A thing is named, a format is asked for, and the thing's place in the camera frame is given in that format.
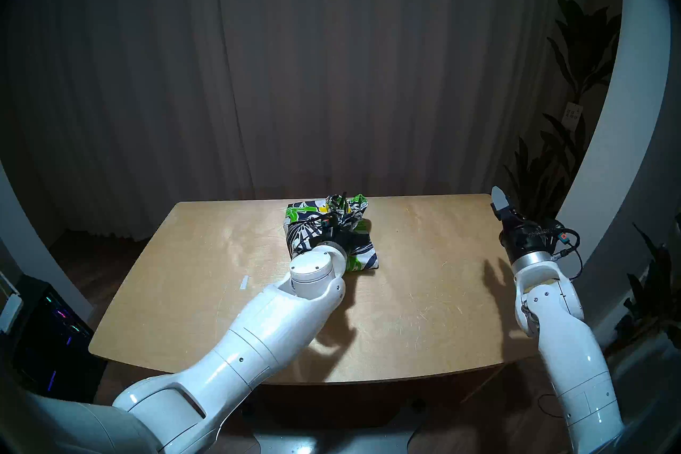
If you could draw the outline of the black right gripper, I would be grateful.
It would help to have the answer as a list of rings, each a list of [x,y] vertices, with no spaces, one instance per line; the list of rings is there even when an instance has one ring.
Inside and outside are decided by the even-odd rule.
[[[525,218],[513,209],[508,196],[498,186],[492,187],[492,208],[502,223],[499,240],[510,263],[534,252],[554,254],[560,230],[564,227],[562,223],[552,218],[540,223]]]

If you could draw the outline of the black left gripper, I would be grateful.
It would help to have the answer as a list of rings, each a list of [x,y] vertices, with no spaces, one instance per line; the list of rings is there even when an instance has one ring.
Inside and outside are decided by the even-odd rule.
[[[322,224],[319,245],[329,244],[339,246],[347,257],[358,255],[362,253],[362,233],[356,232],[347,226]]]

